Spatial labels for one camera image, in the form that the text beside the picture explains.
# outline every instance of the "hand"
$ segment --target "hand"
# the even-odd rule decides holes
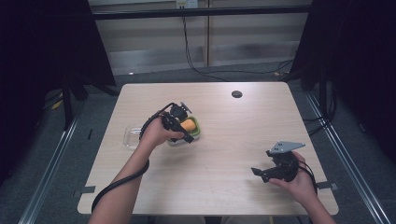
[[[182,138],[184,133],[166,130],[161,118],[154,119],[145,130],[140,144],[149,144],[152,148],[164,143],[169,138]]]
[[[302,157],[299,153],[293,151],[293,154],[298,161],[305,162],[304,157]],[[302,162],[300,162],[300,166],[305,168],[305,164]],[[291,197],[293,197],[294,200],[296,200],[302,206],[318,199],[311,177],[301,169],[299,169],[297,176],[290,182],[275,178],[271,178],[269,182],[282,189],[285,189],[291,195]]]

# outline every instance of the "table top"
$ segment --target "table top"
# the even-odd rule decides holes
[[[233,91],[241,91],[234,98]],[[165,105],[184,102],[201,127],[191,144],[164,143],[150,156],[134,214],[204,216],[293,216],[305,210],[286,191],[251,172],[274,167],[265,151],[277,141],[305,143],[297,149],[317,182],[326,176],[291,95],[282,82],[155,83],[123,86],[78,211],[89,214],[95,196],[119,172],[133,151],[123,143],[129,124],[143,124]],[[338,212],[329,189],[318,196]]]

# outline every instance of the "yellow food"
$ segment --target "yellow food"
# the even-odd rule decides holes
[[[186,119],[183,122],[180,123],[181,127],[183,127],[187,132],[193,131],[196,126],[194,121],[192,119]]]

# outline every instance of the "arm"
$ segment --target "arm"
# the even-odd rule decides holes
[[[161,119],[155,119],[147,127],[136,150],[116,175],[114,180],[120,180],[141,170],[152,150],[168,138],[182,138],[184,133],[166,131]],[[89,223],[129,223],[142,176],[127,182],[103,196],[93,210]]]
[[[305,162],[305,159],[300,154],[294,151],[293,154],[299,161]],[[285,189],[294,200],[303,206],[313,223],[335,224],[334,219],[332,219],[332,216],[330,216],[315,193],[311,178],[304,171],[299,170],[297,176],[290,182],[275,178],[270,179],[269,182]]]

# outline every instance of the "forearm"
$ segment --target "forearm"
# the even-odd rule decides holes
[[[318,198],[309,203],[302,203],[302,206],[314,224],[335,224],[334,219]]]
[[[140,144],[112,181],[118,181],[141,170],[149,159],[153,146]],[[142,176],[105,194],[96,205],[90,223],[128,223],[134,210]]]

